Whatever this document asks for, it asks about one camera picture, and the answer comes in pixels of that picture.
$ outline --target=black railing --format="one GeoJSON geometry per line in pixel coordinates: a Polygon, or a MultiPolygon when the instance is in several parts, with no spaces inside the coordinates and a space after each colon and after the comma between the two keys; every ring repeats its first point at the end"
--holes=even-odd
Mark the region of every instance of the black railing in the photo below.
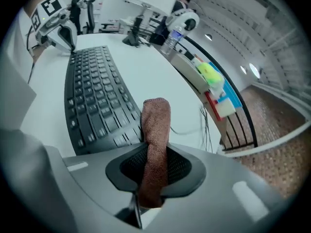
{"type": "MultiPolygon", "coordinates": [[[[241,105],[242,105],[242,109],[245,113],[245,116],[246,116],[246,119],[247,119],[247,122],[248,122],[248,125],[249,125],[249,128],[250,128],[250,132],[252,134],[252,138],[253,140],[248,142],[247,141],[247,138],[246,138],[246,135],[245,135],[245,130],[244,130],[244,127],[243,127],[243,124],[241,123],[241,120],[239,118],[239,115],[238,113],[235,113],[232,116],[236,116],[238,122],[239,122],[239,125],[241,127],[241,130],[242,130],[242,133],[243,133],[243,136],[244,136],[244,139],[245,139],[245,144],[241,144],[240,142],[240,139],[238,137],[238,134],[237,134],[237,130],[236,128],[234,127],[234,124],[232,123],[232,120],[231,118],[228,116],[228,121],[231,125],[231,128],[234,132],[234,136],[237,140],[237,145],[234,146],[233,143],[232,143],[232,140],[230,138],[230,135],[228,134],[228,131],[226,132],[226,135],[227,135],[227,138],[229,140],[229,143],[230,143],[230,147],[226,147],[225,146],[225,149],[224,151],[228,151],[228,150],[236,150],[236,149],[240,149],[240,148],[243,148],[243,147],[247,147],[247,146],[250,146],[250,145],[254,145],[254,147],[258,147],[258,143],[257,143],[257,137],[256,137],[256,132],[255,132],[255,128],[254,128],[254,124],[253,124],[253,121],[252,121],[252,118],[249,114],[249,111],[247,109],[247,106],[245,104],[245,101],[244,99],[242,98],[240,92],[238,91],[238,89],[236,88],[236,86],[234,85],[234,83],[232,82],[231,78],[229,77],[229,75],[226,73],[226,71],[222,68],[222,66],[204,49],[202,48],[199,44],[197,44],[194,40],[190,39],[189,37],[185,37],[184,38],[185,40],[187,40],[189,43],[191,43],[194,47],[196,47],[203,55],[205,55],[206,58],[208,58],[217,68],[218,70],[221,72],[221,74],[224,76],[224,78],[228,81],[228,83],[231,85],[232,89],[234,90],[234,92],[236,93],[241,105]]],[[[182,44],[178,43],[182,48],[184,48],[187,52],[191,53],[187,48],[185,48],[182,44]]]]}

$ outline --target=rolled brown cloth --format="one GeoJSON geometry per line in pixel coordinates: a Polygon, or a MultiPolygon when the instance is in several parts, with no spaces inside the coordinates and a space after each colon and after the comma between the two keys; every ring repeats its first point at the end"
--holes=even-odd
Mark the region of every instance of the rolled brown cloth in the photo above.
{"type": "Polygon", "coordinates": [[[142,207],[157,208],[162,206],[161,189],[168,185],[166,145],[171,127],[170,104],[163,98],[146,100],[141,124],[148,152],[138,200],[142,207]]]}

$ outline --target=person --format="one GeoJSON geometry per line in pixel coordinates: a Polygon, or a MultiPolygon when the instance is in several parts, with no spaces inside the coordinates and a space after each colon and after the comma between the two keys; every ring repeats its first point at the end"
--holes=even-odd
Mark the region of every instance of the person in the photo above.
{"type": "MultiPolygon", "coordinates": [[[[188,9],[188,4],[191,0],[177,0],[173,7],[172,13],[180,9],[188,9]]],[[[150,36],[150,43],[162,46],[165,40],[168,38],[170,32],[168,31],[165,20],[167,17],[163,17],[160,25],[155,29],[155,32],[150,36]]]]}
{"type": "Polygon", "coordinates": [[[67,7],[70,10],[70,20],[74,23],[77,28],[78,35],[81,34],[81,27],[80,27],[80,13],[81,9],[77,5],[79,0],[72,0],[71,4],[67,7]]]}

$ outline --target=keyboard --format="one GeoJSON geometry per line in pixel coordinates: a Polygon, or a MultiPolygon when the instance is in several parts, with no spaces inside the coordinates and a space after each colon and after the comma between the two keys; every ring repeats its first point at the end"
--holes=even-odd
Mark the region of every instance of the keyboard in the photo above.
{"type": "Polygon", "coordinates": [[[140,110],[106,46],[71,54],[65,82],[65,115],[76,155],[143,141],[140,110]]]}

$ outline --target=water bottle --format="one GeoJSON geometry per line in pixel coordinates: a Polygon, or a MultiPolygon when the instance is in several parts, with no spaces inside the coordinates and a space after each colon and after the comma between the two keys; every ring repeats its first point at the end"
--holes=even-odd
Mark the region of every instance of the water bottle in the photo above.
{"type": "Polygon", "coordinates": [[[169,34],[169,37],[164,42],[161,47],[161,52],[165,55],[169,55],[172,49],[175,47],[176,43],[184,36],[183,31],[185,25],[176,26],[169,34]]]}

